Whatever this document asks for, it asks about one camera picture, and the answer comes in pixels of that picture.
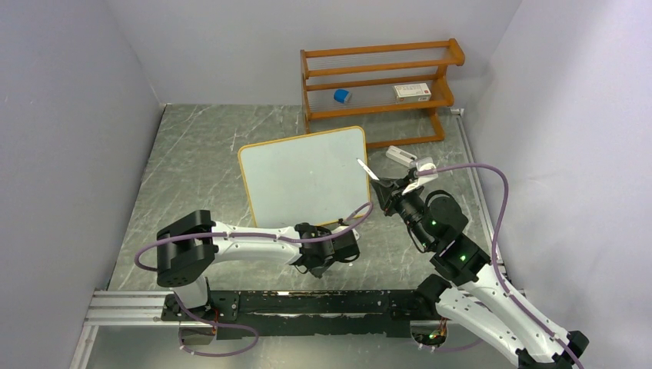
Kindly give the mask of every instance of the blue object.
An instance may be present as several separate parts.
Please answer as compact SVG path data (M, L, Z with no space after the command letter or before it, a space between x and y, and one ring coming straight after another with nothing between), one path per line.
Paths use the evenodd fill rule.
M333 98L335 101L341 102L342 104L346 104L348 102L348 99L351 98L351 93L347 90L343 90L341 88L335 90L335 93L333 94Z

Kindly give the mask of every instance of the white cardboard box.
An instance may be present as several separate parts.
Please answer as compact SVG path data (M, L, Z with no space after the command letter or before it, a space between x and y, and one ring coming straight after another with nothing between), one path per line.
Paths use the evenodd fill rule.
M432 93L425 83L413 83L411 85L394 86L397 104L407 104L409 102L423 102L430 100Z

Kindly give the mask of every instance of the white box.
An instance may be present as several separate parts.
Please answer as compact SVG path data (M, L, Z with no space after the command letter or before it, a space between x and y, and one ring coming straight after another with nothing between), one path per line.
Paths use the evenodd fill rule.
M387 152L385 152L385 156L393 161L396 161L399 164L405 165L408 168L413 161L417 160L417 155L410 154L409 152L401 150L396 146L390 146Z
M425 83L413 83L411 85L394 86L397 104L407 104L409 102L423 102L430 100L432 93Z

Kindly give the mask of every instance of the white marker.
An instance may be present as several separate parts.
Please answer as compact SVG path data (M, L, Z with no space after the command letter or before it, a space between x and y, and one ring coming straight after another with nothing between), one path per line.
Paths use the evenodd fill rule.
M367 172L367 174L369 175L369 178L371 178L371 179L373 179L375 181L378 180L378 176L373 171L371 171L371 169L369 169L369 167L364 163L364 161L358 159L358 164L362 167L362 169L364 169L364 171Z

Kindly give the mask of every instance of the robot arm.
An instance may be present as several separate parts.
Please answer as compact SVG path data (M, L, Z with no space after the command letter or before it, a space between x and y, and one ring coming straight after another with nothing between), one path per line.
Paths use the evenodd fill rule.
M417 167L423 169L420 162ZM571 368L573 361L557 339L570 347L577 357L588 345L588 339L579 331L569 333L555 324L509 281L503 280L510 292L506 294L489 255L463 233L468 219L459 204L442 190L431 192L423 201L420 194L424 188L414 185L418 183L416 172L417 169L412 168L405 178L399 179L372 178L371 184L384 214L399 214L413 240L416 238L421 244L419 248L415 243L417 249L433 254L431 263L441 277L431 275L419 286L417 293L441 316L462 324L518 367ZM455 286L475 296L489 310L467 299L464 301ZM512 298L516 298L527 312ZM551 337L533 317L544 322L554 336Z
M334 262L351 262L358 257L357 233L351 230L324 241L308 240L324 238L342 228L330 231L308 223L277 229L245 228L212 221L209 211L194 211L161 229L157 239L208 232L225 234L225 237L200 238L200 244L190 239L158 246L157 284L171 288L185 307L197 308L209 303L208 285L202 273L210 265L223 261L274 261L304 267L321 278Z

